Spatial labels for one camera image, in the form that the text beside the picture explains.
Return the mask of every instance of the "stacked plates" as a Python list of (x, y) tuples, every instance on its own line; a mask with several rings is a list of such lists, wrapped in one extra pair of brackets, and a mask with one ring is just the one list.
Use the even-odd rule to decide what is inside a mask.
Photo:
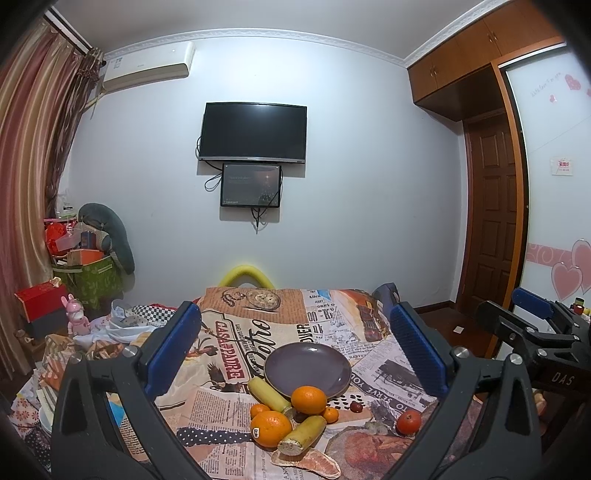
[(39, 408), (39, 423), (41, 423), (41, 428), (45, 430), (45, 433), (51, 435), (51, 423), (49, 422), (47, 415), (45, 415), (43, 407)]

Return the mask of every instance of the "mandarin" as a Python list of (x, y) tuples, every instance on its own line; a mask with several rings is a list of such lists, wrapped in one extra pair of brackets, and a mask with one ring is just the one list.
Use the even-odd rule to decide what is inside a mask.
[(339, 411), (334, 407), (326, 407), (322, 416), (326, 420), (326, 423), (334, 423), (339, 419)]
[(319, 388), (305, 385), (291, 394), (291, 404), (307, 415), (320, 415), (326, 408), (326, 395)]
[(262, 413), (264, 411), (269, 411), (270, 408), (267, 407), (266, 405), (263, 405), (262, 403), (255, 403), (252, 407), (251, 407), (251, 420), (256, 417), (259, 413)]

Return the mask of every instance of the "white wall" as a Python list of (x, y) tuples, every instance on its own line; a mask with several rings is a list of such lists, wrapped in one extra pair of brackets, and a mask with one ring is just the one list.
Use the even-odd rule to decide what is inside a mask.
[[(123, 220), (132, 303), (201, 296), (239, 264), (278, 288), (395, 282), (415, 306), (445, 301), (460, 214), (457, 133), (413, 105), (407, 72), (295, 40), (196, 42), (187, 79), (106, 95), (72, 149), (68, 193)], [(308, 106), (307, 163), (284, 169), (279, 212), (256, 234), (250, 211), (221, 209), (194, 156), (206, 102)]]

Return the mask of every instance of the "toy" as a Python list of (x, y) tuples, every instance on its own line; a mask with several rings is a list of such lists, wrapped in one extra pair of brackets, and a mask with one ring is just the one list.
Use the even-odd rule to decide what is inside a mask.
[(88, 335), (90, 333), (90, 323), (84, 315), (84, 307), (80, 300), (76, 300), (71, 293), (68, 298), (61, 298), (63, 306), (66, 308), (68, 317), (68, 335)]

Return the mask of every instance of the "gift box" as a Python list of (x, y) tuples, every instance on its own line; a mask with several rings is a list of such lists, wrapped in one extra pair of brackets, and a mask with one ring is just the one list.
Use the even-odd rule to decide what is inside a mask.
[(112, 297), (123, 290), (121, 276), (110, 256), (89, 265), (56, 265), (53, 273), (61, 278), (68, 291), (85, 308), (98, 309), (101, 299)]
[(68, 265), (90, 265), (101, 260), (104, 256), (105, 254), (100, 250), (89, 250), (86, 248), (70, 250), (68, 252)]
[(66, 316), (66, 309), (63, 305), (60, 309), (42, 315), (35, 319), (34, 322), (25, 325), (25, 331), (35, 340), (44, 339), (46, 335), (57, 333), (59, 331), (67, 333), (67, 328), (68, 317)]
[(54, 287), (52, 283), (45, 282), (25, 288), (14, 295), (19, 300), (21, 316), (31, 323), (57, 309), (62, 309), (61, 298), (67, 297), (68, 291), (63, 284)]

